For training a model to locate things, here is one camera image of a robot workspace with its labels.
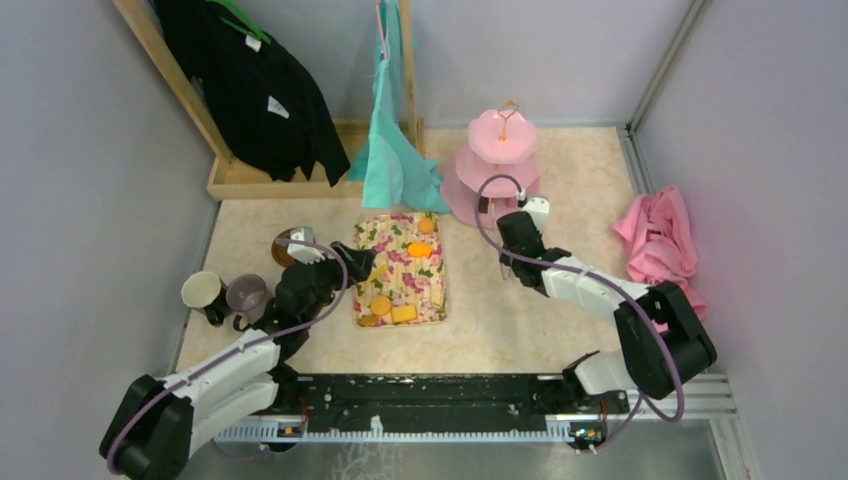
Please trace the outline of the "chocolate cake slice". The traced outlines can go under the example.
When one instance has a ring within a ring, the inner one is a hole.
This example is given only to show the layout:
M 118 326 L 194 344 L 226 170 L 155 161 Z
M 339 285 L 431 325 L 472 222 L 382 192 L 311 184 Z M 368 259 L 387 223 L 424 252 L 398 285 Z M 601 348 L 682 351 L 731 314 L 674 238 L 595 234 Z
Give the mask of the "chocolate cake slice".
M 476 212 L 480 215 L 488 215 L 490 213 L 490 203 L 491 199 L 489 197 L 481 196 L 477 200 Z

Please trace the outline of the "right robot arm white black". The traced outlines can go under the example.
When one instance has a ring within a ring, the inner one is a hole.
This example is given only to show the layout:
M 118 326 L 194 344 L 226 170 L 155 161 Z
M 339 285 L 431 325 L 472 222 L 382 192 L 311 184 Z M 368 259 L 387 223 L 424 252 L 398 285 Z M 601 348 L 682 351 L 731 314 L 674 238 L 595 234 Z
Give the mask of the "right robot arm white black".
M 636 389 L 660 400 L 716 362 L 709 335 L 676 283 L 623 280 L 548 248 L 526 212 L 507 214 L 496 225 L 503 242 L 499 261 L 523 286 L 616 328 L 619 349 L 586 354 L 564 369 L 563 398 L 572 410 L 588 412 L 610 391 Z

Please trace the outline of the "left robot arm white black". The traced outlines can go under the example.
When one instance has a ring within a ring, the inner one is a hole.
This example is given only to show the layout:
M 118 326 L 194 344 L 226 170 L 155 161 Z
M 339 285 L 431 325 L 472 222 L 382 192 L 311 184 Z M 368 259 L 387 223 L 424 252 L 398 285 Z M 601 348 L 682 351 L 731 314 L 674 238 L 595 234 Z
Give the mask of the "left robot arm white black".
M 286 360 L 348 287 L 371 276 L 377 257 L 339 241 L 300 244 L 315 255 L 283 271 L 262 316 L 238 340 L 183 372 L 145 374 L 129 385 L 99 446 L 110 473 L 174 479 L 200 447 L 241 419 L 297 406 L 297 374 Z

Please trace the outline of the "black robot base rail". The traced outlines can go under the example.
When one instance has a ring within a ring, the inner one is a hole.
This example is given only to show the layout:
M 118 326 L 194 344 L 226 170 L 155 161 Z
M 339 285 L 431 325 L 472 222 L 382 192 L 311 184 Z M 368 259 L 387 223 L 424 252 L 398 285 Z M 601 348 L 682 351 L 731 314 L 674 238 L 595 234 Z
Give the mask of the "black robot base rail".
M 579 397 L 559 374 L 302 375 L 281 407 L 247 417 L 220 442 L 553 443 L 598 447 L 630 412 L 613 391 Z

